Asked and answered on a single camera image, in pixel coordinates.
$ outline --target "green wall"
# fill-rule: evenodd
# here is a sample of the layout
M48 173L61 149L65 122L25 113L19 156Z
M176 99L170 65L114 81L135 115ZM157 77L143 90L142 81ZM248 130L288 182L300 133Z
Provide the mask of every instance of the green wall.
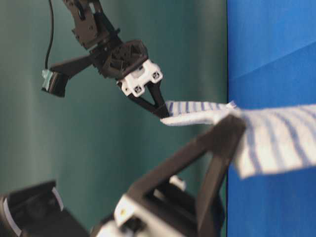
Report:
M120 37L142 39L161 67L165 99L226 101L226 1L101 2ZM86 54L70 12L61 0L53 7L50 63ZM56 179L65 205L90 228L135 179L207 129L162 125L92 67L68 83L64 99L41 92L48 2L2 0L0 22L0 193ZM205 162L182 174L189 190Z

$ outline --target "blue backdrop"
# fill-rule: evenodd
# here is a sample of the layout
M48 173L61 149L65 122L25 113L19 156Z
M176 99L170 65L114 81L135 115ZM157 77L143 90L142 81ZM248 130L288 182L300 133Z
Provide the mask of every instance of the blue backdrop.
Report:
M228 0L229 99L248 109L316 103L316 1ZM316 169L228 182L229 237L316 234Z

